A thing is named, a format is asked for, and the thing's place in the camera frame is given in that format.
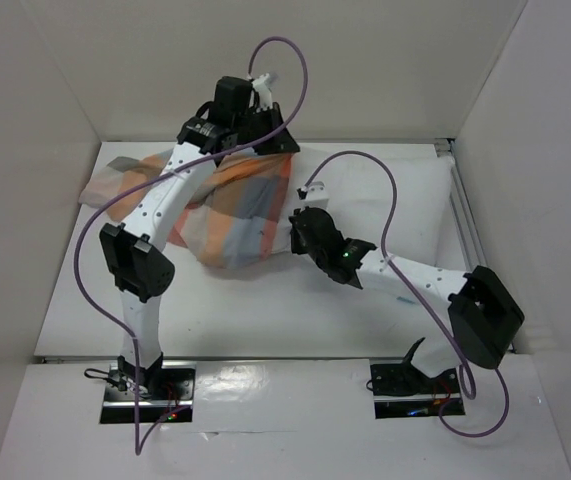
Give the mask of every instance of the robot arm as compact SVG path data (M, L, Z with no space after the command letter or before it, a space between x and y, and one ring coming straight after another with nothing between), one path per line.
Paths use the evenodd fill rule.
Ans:
M162 174L174 173L205 155L217 154L260 139L283 124L272 102L273 75L256 80L223 77L214 100L205 103L181 129ZM286 129L254 147L259 155L300 151ZM99 238L107 266L121 291L125 323L139 345L141 387L155 388L163 363L158 337L161 295L174 278L174 265L163 255L173 225L198 187L214 172L222 158L190 166L156 184L123 222L105 224ZM119 372L135 376L134 346L127 334L118 358Z
M302 195L306 204L317 206L296 210L292 223L292 253L309 255L335 282L359 289L375 289L397 297L412 298L405 282L390 268L376 245L344 238L318 198ZM465 357L488 369L498 367L516 332L523 313L489 268L473 272L443 270L392 256L394 264L435 308L447 310L451 333ZM460 359L443 335L421 345L417 341L406 361L428 378L458 366Z

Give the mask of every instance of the cable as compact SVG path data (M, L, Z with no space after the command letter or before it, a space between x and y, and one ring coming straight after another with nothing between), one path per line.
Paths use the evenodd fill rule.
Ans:
M437 395L436 385L437 385L437 384L440 384L440 386L443 387L443 389L445 390L445 393L447 393L447 397L445 397L445 398L436 398L436 395ZM452 391L451 391L450 388L447 386L447 383L445 383L445 382L442 381L442 380L438 380L438 383L437 383L437 382L434 382L434 393L432 393L432 400L434 400L434 405L433 405L433 406L441 405L442 403L445 403L445 402L449 401L450 398L452 398Z
M97 368L86 368L83 372L83 376L85 378L89 378L91 380L103 380L105 383L110 384L114 388L122 388L121 382L110 378L109 372L105 370L98 370Z
M289 47L291 47L292 50L294 50L294 52L298 56L298 59L300 60L300 63L301 63L301 68L303 70L303 85L301 87L301 95L298 99L298 102L296 103L296 106L294 107L294 110L292 110L292 113L290 114L289 117L287 117L287 119L283 122L283 124L280 125L279 127L275 128L274 130L272 130L267 135L265 135L265 136L263 136L257 140L246 143L244 145L237 145L236 147L231 148L229 150L225 150L224 152L220 152L220 153L213 154L213 155L206 155L206 156L201 157L197 160L185 163L185 164L181 165L180 167L176 168L175 170L173 170L172 172L168 172L168 173L161 175L157 178L154 178L154 179L149 180L147 182L144 182L140 185L137 185L136 187L130 188L129 190L126 190L126 191L120 193L119 195L116 195L114 198L112 198L107 203L105 203L103 206L101 206L98 210L96 210L94 212L94 214L89 218L87 223L81 229L81 232L78 236L78 240L76 242L76 247L74 248L74 260L73 260L73 263L74 263L74 279L76 280L76 285L78 286L78 289L80 290L81 295L83 295L85 300L96 311L98 311L99 313L101 313L102 315L107 317L109 320L114 322L116 325L118 325L120 328L122 328L125 331L125 333L127 333L132 338L132 345L134 348L135 367L136 367L136 370L134 372L134 444L135 444L134 445L134 452L136 453L136 455L141 454L141 452L143 450L143 445L145 444L145 441L149 437L150 433L158 425L160 425L162 422L164 422L168 418L168 416L162 416L158 420L156 420L156 422L154 422L154 424L147 430L145 435L143 435L143 438L142 439L140 438L140 409L139 409L139 401L140 401L140 392L139 392L139 389L140 389L140 378L139 378L140 352L139 352L139 347L138 347L138 339L136 338L134 331L126 323L119 320L115 315L113 315L112 313L110 313L109 311L107 311L106 309L101 307L98 304L98 302L96 302L96 300L94 300L94 298L92 298L92 296L89 294L89 292L85 288L85 284L83 283L83 279L81 278L81 273L80 273L81 249L83 247L83 243L85 241L85 238L87 237L87 233L89 232L89 229L94 224L94 222L108 208L110 208L112 205L119 202L123 198L127 197L128 195L131 195L132 193L135 193L139 190L143 190L145 188L148 188L154 184L163 182L163 181L171 178L175 174L182 172L183 170L185 170L187 168L193 167L195 165L199 165L199 164L207 162L209 160L213 160L216 158L224 157L226 155L230 155L232 153L236 153L236 152L238 152L240 150L244 150L246 148L253 148L253 147L260 145L261 143L265 142L266 140L269 140L270 138L278 135L280 132L282 132L283 130L285 130L287 128L287 126L291 123L291 121L294 119L294 117L296 117L296 115L298 114L298 111L301 109L301 106L303 105L303 102L305 100L305 95L307 94L307 84L308 84L308 80L309 80L309 74L307 71L307 62L305 61L305 56L303 55L303 52L300 50L300 48L298 48L298 46L294 42L289 40L288 38L280 37L280 36L268 37L265 40L263 40L262 42L260 42L256 46L256 48L254 49L254 51L252 52L252 56L250 57L249 68L248 68L248 74L249 75L251 75L251 73L252 73L252 67L254 65L254 60L256 59L256 56L258 55L258 52L265 45L267 45L268 43L271 43L271 42L285 43ZM171 416L173 413L178 413L179 411L181 411L185 408L188 408L188 407L183 406L183 407L176 408L176 409L170 411L168 415Z
M342 152L334 153L333 155L330 155L325 160L323 160L323 162L321 162L321 164L312 172L312 174L309 177L309 179L307 180L307 182L305 182L305 187L308 187L314 181L314 179L316 178L318 173L329 162L331 162L332 160L334 160L338 157L342 157L344 155L356 155L356 156L365 157L369 160L372 160L373 162L378 164L378 166L380 166L385 171L387 176L389 177L389 181L392 184L392 206L390 208L389 215L387 216L387 220L385 221L385 226L383 227L383 233L381 235L381 252L383 254L383 258L385 259L387 264L390 266L390 268L394 271L394 273L398 276L398 278L400 278L401 281L407 286L407 288L414 294L416 299L425 308L425 310L427 310L427 313L429 313L430 317L432 317L432 319L434 320L436 325L438 325L438 328L441 330L441 332L443 332L443 335L445 335L445 338L447 338L449 343L452 345L452 348L456 352L456 355L458 356L458 359L461 362L461 365L460 365L459 371L458 371L458 376L459 376L460 381L461 381L461 390L463 391L463 394L467 398L469 398L470 400L474 400L476 398L476 380L474 379L474 374L472 373L472 369L469 365L469 362L467 361L467 358L465 358L463 351L458 346L458 344L456 343L456 340L454 339L452 334L449 332L449 330L447 329L447 327L445 326L443 321L440 319L440 317L438 316L438 314L436 313L434 308L432 308L432 306L429 304L427 299L421 294L421 292L418 291L418 289L414 286L414 284L403 274L403 272L396 266L396 264L394 264L393 257L387 253L387 246L386 246L387 245L387 234L389 232L389 226L392 223L392 218L394 218L394 214L396 213L396 204L398 202L398 187L396 185L396 179L394 178L394 175L392 174L390 169L387 167L387 165L385 165L382 161L380 161L375 156L370 155L369 153L361 152L358 150L345 150ZM465 433L465 432L461 432L459 430L456 430L454 427L449 425L443 417L443 411L444 411L445 407L452 401L452 400L450 400L449 402L444 403L441 406L441 408L439 409L439 413L438 413L438 418L443 423L443 425L445 425L445 427L447 427L448 430L450 430L453 433L456 433L457 435L461 435L463 437L479 438L479 437L491 435L496 430L498 430L503 425L503 423L505 423L505 419L507 418L507 415L509 413L509 392L507 390L507 385L505 384L505 380L503 379L503 376L498 371L498 369L496 369L495 371L496 371L496 374L498 375L498 378L501 382L501 386L503 387L503 392L505 395L505 408L503 410L503 415L501 416L498 423L496 423L496 425L494 425L489 430L486 430L485 432L480 432L480 433ZM463 375L463 372L466 374L467 379L469 381L469 389L468 389L467 385L465 384L465 375Z
M172 406L173 395L172 395L172 391L170 390L170 388L167 384L165 384L163 386L165 387L165 390L167 390L167 407L165 407L165 411L163 412L163 414L167 414L167 412L169 412L170 407Z

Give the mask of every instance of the plaid cloth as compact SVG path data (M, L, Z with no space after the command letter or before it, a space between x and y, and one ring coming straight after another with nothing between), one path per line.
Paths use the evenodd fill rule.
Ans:
M143 160L118 157L97 172L80 196L80 203L99 207L118 193L156 178L172 150ZM292 169L292 154L256 156L240 152L225 157L196 191L169 236L188 248L203 264L239 268L266 259L274 239ZM141 190L107 210L120 222L147 190Z

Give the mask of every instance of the black metal base plate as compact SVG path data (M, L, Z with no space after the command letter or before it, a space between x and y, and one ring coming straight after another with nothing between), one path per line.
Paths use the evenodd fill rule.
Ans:
M399 362L372 363L370 390L374 394L376 418L418 418L437 416L442 403L453 399L443 415L465 415L461 388L455 369L446 370L435 379L413 382L407 390L402 377L405 367Z
M111 366L109 376L118 380L118 368L115 364ZM156 382L158 387L139 402L141 423L153 423L177 406L184 406L185 409L168 418L166 422L191 422L195 377L195 363L164 362ZM134 423L134 393L129 390L121 392L106 383L100 423Z

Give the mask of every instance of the purple cable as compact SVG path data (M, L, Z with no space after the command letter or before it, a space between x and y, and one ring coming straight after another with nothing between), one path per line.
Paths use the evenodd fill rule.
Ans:
M90 227L98 219L98 217L100 217L103 214L103 212L105 212L105 210L107 210L108 208L110 208L112 205L119 202L123 198L127 197L128 195L131 195L132 193L137 192L139 190L142 190L144 188L150 187L154 184L160 183L164 180L167 180L168 178L174 176L177 173L182 172L183 170L185 170L187 168L193 167L195 165L199 165L199 164L207 162L209 160L213 160L216 158L224 157L226 155L230 155L232 153L236 153L236 152L238 152L240 150L244 150L246 148L252 148L252 147L255 147L257 145L260 145L261 143L265 142L266 140L269 140L270 138L274 137L275 135L278 135L280 132L282 132L283 130L285 130L287 128L287 126L292 122L294 117L296 117L296 115L298 114L298 111L301 109L301 106L303 105L303 102L305 101L305 95L307 94L307 83L309 80L309 75L308 75L308 71L307 71L307 62L305 61L305 56L303 55L303 52L301 51L301 49L298 48L298 46L294 42L289 40L288 38L279 37L279 36L267 37L265 40L263 40L261 43L259 43L256 46L256 48L254 49L254 52L252 53L252 56L251 56L250 62L249 62L249 69L248 69L248 73L250 75L252 73L252 67L254 65L254 60L256 59L256 55L258 54L258 52L260 51L261 48L263 48L266 44L271 43L271 42L280 42L280 43L285 43L285 44L289 45L292 48L292 50L294 50L296 55L298 56L298 59L301 62L301 67L303 70L303 86L301 87L301 95L298 99L298 102L296 103L296 106L294 107L294 110L292 110L292 113L290 114L289 117L287 117L287 119L283 122L283 124L280 125L279 127L275 128L274 130L272 130L267 135L265 135L265 136L263 136L257 140L254 140L253 142L249 142L249 143L246 143L244 145L238 145L238 146L231 148L229 150L226 150L224 152L220 152L220 153L217 153L214 155L207 155L205 157L201 157L201 158L194 160L192 162L188 162L184 165L181 165L180 167L173 170L172 172L161 175L157 178L149 180L145 183L137 185L136 187L130 188L129 190L126 190L126 191L116 195L114 198L112 198L107 203L105 203L105 205L101 206L98 210L96 210L94 212L94 214L89 218L87 223L81 229L80 235L78 236L78 240L76 242L76 247L74 248L74 279L76 280L76 285L78 286L78 289L80 290L81 294L83 295L83 297L85 298L87 303L89 303L92 307L94 307L95 310L97 310L99 313L103 314L109 320L111 320L116 325L118 325L120 328L122 328L132 338L132 344L134 347L135 367L136 367L136 370L134 372L134 442L135 442L134 451L135 451L136 455L141 454L141 452L143 450L143 445L145 444L145 441L147 440L147 437L152 432L152 430L154 430L158 425L160 425L165 420L167 420L170 415L177 413L177 412L180 412L181 410L185 409L186 407L181 406L181 407L178 407L174 410L171 410L167 414L164 414L162 417L160 417L158 420L156 420L156 422L154 422L154 424L149 428L149 430L147 430L147 432L143 436L143 439L142 440L140 439L140 410L139 410L140 394L138 391L139 385L140 385L140 378L139 378L140 353L139 353L139 348L138 348L138 339L136 338L134 331L131 328L129 328L129 326L126 323L119 320L115 315L111 314L110 312L105 310L103 307L101 307L96 302L96 300L94 300L92 298L92 296L89 294L89 292L85 288L85 284L83 283L83 280L81 278L81 272L80 272L81 248L83 246L83 242L85 241L85 237L87 237L87 233L89 232Z
M358 150L345 150L342 152L334 153L333 155L330 155L325 160L323 160L323 162L316 168L316 170L314 170L314 172L312 172L312 175L309 177L307 182L305 182L305 186L308 187L310 185L310 183L312 183L314 181L314 179L316 178L318 173L329 162L331 162L335 158L342 157L344 155L357 155L357 156L365 157L369 160L372 160L373 162L378 164L378 166L380 166L385 171L387 176L389 177L389 181L392 184L392 207L390 208L389 215L387 216L387 220L385 221L385 226L383 227L383 234L381 235L381 252L383 254L383 258L386 260L387 264L391 267L391 269L398 276L398 278L400 278L401 281L407 286L407 288L409 288L409 290L414 294L416 299L421 303L421 305L425 308L425 310L427 310L427 313L429 313L430 317L432 317L434 322L436 322L436 325L438 325L438 328L441 330L441 332L443 332L443 335L445 335L445 338L447 338L449 343L452 345L452 348L456 352L456 355L458 356L458 358L461 362L461 366L459 367L459 371L458 371L459 378L461 379L461 390L463 391L463 394L467 398L469 398L470 400L475 399L476 398L476 380L474 379L474 374L472 373L472 369L469 366L469 362L467 361L467 358L465 358L463 351L458 346L458 344L456 343L456 340L454 339L452 334L449 332L449 330L447 329L447 327L445 326L443 321L440 319L440 317L438 316L438 314L436 313L434 308L429 304L429 302L421 294L421 292L418 291L418 289L409 280L409 278L407 278L405 276L405 274L396 266L396 264L394 264L394 262L392 261L392 257L389 256L387 253L387 246L386 246L386 244L387 244L387 233L389 232L389 226L391 225L392 219L394 218L394 213L396 213L396 204L398 202L398 187L396 185L396 179L394 178L394 175L392 174L390 169L387 167L387 165L385 165L378 158L376 158L373 155L370 155L369 153L360 152ZM467 379L469 380L469 389L467 388L467 385L465 384L465 375L463 375L463 372L466 374ZM449 425L445 421L444 416L443 416L443 413L444 413L447 405L450 404L452 401L454 401L454 400L450 400L450 401L444 403L443 405L441 405L441 407L438 411L438 418L440 419L440 421L443 423L443 425L445 425L445 427L448 430L450 430L451 432L453 432L457 435L460 435L462 437L480 438L480 437L485 437L487 435L491 435L492 433L494 433L496 430L498 430L499 428L501 428L503 426L503 423L505 423L505 419L507 418L507 415L509 413L509 391L507 390L507 385L505 384L505 379L503 378L501 373L498 371L498 369L496 369L495 372L496 372L496 375L498 375L498 379L501 382L501 386L503 387L503 392L505 394L505 409L503 410L503 415L501 416L500 420L496 423L496 425L494 425L489 430L486 430L486 431L480 432L480 433L467 433L467 432L462 432L460 430L456 430L454 427L452 427L451 425Z

